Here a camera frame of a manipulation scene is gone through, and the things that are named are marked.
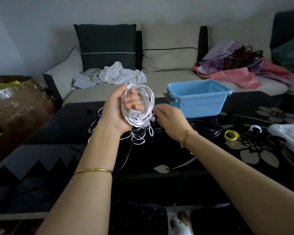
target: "hand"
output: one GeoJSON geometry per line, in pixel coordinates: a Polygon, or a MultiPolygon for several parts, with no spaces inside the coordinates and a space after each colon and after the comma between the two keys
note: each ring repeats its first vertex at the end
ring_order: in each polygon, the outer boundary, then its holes
{"type": "Polygon", "coordinates": [[[181,143],[186,133],[193,130],[182,111],[176,107],[168,104],[155,105],[154,113],[165,132],[177,142],[181,143]]]}
{"type": "MultiPolygon", "coordinates": [[[[127,83],[123,83],[115,89],[107,98],[103,107],[102,117],[99,123],[106,123],[112,125],[121,134],[132,129],[133,126],[129,125],[121,113],[121,96],[127,89],[127,83]]],[[[144,107],[138,96],[136,89],[131,88],[130,94],[123,98],[126,109],[134,108],[135,110],[144,113],[144,107]]]]}

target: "gray sofa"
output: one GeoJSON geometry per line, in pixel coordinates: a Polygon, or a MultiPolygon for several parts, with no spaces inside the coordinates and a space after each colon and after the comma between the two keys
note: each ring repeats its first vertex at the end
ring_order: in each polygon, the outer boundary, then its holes
{"type": "MultiPolygon", "coordinates": [[[[270,49],[292,38],[289,34],[281,34],[281,23],[288,26],[286,23],[292,21],[290,16],[294,16],[294,11],[257,16],[236,23],[202,26],[199,35],[197,60],[200,61],[208,52],[208,49],[222,39],[233,39],[246,46],[251,45],[255,50],[264,51],[264,56],[271,60],[270,49]],[[281,36],[287,36],[287,38],[281,40],[281,36]]],[[[136,67],[141,70],[143,52],[140,31],[136,32],[135,46],[136,67]]],[[[59,101],[63,101],[63,105],[72,102],[105,101],[107,96],[117,87],[117,85],[102,83],[91,88],[72,91],[73,76],[83,71],[80,47],[76,46],[66,60],[45,71],[43,76],[53,96],[59,101]]],[[[145,75],[147,78],[146,85],[153,90],[155,97],[163,97],[162,92],[166,92],[167,83],[201,80],[196,73],[190,70],[146,72],[145,75]]],[[[259,76],[256,76],[256,78],[262,83],[262,86],[255,90],[263,91],[269,95],[279,95],[285,92],[294,94],[294,84],[288,89],[284,84],[277,81],[259,76]]],[[[291,81],[294,82],[294,75],[291,77],[291,81]]],[[[254,91],[231,82],[220,82],[233,89],[233,92],[254,91]]]]}

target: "blue plastic basin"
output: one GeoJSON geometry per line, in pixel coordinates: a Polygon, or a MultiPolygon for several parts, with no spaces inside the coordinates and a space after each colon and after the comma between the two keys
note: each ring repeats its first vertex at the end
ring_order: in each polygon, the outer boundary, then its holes
{"type": "Polygon", "coordinates": [[[169,83],[167,90],[173,99],[170,105],[179,108],[186,118],[218,115],[233,92],[212,79],[169,83]]]}

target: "gold bracelet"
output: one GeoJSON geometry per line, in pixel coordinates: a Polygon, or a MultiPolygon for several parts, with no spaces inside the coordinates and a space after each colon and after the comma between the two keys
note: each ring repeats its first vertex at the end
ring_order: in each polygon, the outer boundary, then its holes
{"type": "Polygon", "coordinates": [[[112,174],[112,171],[110,171],[110,170],[99,169],[99,168],[89,168],[89,169],[82,169],[82,170],[75,171],[73,175],[75,175],[77,173],[81,173],[81,172],[86,172],[86,171],[106,171],[106,172],[110,172],[112,174]]]}
{"type": "Polygon", "coordinates": [[[187,133],[186,133],[186,135],[184,136],[184,138],[182,138],[182,142],[181,142],[181,144],[183,144],[184,143],[184,141],[186,140],[186,138],[187,138],[187,136],[189,135],[189,133],[191,133],[191,132],[197,132],[196,130],[191,130],[191,131],[188,131],[187,133]]]}

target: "black glass table top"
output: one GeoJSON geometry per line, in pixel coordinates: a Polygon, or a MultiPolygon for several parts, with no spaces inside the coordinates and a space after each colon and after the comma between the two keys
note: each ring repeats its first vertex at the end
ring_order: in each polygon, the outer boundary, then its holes
{"type": "MultiPolygon", "coordinates": [[[[156,104],[166,103],[157,98],[156,104]]],[[[69,103],[49,123],[0,163],[0,214],[49,212],[71,179],[81,153],[70,148],[69,139],[89,123],[104,102],[69,103]]],[[[260,91],[233,93],[222,112],[208,120],[226,130],[236,130],[240,138],[211,141],[256,170],[294,191],[294,154],[274,148],[233,125],[237,120],[266,127],[274,123],[294,123],[294,108],[260,91]]],[[[83,151],[90,137],[88,127],[71,139],[83,151]]],[[[115,168],[124,162],[129,145],[119,146],[115,168]]],[[[171,205],[215,205],[230,202],[223,190],[188,150],[165,133],[146,137],[144,145],[134,145],[124,168],[114,174],[112,200],[171,205]]]]}

